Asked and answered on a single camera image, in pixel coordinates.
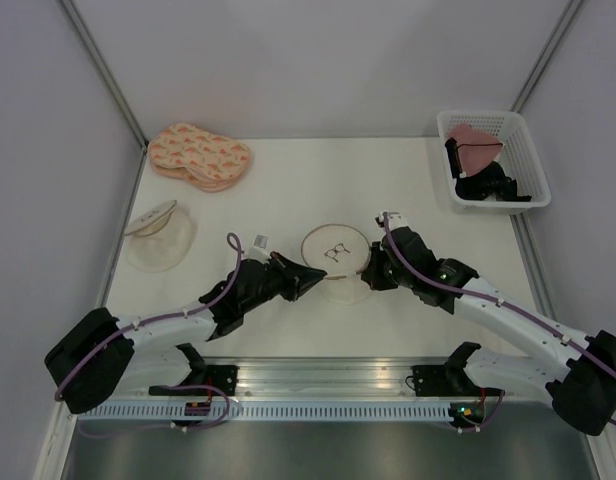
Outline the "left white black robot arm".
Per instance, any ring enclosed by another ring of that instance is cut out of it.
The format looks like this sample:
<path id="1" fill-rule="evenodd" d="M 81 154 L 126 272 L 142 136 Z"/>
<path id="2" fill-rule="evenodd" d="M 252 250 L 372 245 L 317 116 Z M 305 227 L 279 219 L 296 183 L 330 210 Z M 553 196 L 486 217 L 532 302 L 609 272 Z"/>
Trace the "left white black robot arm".
<path id="1" fill-rule="evenodd" d="M 130 380 L 142 354 L 225 337 L 243 325 L 249 312 L 277 297 L 294 302 L 326 276 L 322 269 L 273 252 L 238 260 L 209 292 L 167 313 L 116 317 L 105 307 L 93 309 L 44 359 L 56 384 L 54 399 L 73 414 L 92 410 Z"/>

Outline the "white round mesh laundry bag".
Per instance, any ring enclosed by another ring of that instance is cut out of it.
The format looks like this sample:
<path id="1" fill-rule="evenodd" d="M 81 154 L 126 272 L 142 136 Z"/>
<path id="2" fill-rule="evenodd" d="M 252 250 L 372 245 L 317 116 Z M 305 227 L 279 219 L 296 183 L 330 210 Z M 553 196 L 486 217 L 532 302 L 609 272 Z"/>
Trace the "white round mesh laundry bag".
<path id="1" fill-rule="evenodd" d="M 326 272 L 317 286 L 326 300 L 353 305 L 370 295 L 361 280 L 370 261 L 370 243 L 359 230 L 345 224 L 318 226 L 302 240 L 301 256 L 308 267 Z"/>

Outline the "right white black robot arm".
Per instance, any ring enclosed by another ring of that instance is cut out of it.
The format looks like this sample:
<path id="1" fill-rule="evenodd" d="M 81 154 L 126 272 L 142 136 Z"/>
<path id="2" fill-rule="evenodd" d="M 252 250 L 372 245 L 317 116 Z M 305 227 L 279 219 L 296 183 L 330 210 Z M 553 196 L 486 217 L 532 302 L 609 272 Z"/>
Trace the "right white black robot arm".
<path id="1" fill-rule="evenodd" d="M 377 219 L 384 236 L 370 248 L 362 273 L 373 291 L 404 288 L 424 304 L 472 321 L 522 356 L 496 354 L 478 343 L 460 345 L 444 364 L 447 388 L 514 393 L 550 406 L 569 426 L 598 436 L 616 412 L 616 337 L 589 335 L 507 298 L 486 278 L 452 258 L 438 258 L 396 212 Z"/>

